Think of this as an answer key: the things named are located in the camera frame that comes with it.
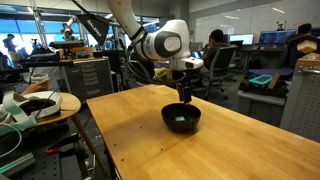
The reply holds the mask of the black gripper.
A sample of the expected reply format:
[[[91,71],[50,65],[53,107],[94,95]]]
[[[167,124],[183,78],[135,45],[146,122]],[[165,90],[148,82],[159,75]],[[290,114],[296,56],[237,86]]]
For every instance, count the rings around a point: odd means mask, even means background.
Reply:
[[[190,85],[190,71],[173,71],[172,77],[176,81],[176,89],[179,94],[179,99],[183,102],[192,101],[192,88]]]

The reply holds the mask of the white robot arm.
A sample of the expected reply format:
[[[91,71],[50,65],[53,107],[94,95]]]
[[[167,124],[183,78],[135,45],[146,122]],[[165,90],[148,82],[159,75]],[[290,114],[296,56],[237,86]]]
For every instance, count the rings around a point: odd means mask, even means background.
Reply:
[[[168,60],[172,71],[185,72],[204,65],[202,59],[194,58],[189,50],[189,30],[184,20],[168,20],[155,32],[147,32],[135,18],[131,0],[106,0],[112,14],[129,36],[132,46],[143,60]],[[174,80],[179,99],[191,102],[191,88],[186,83],[186,74]]]

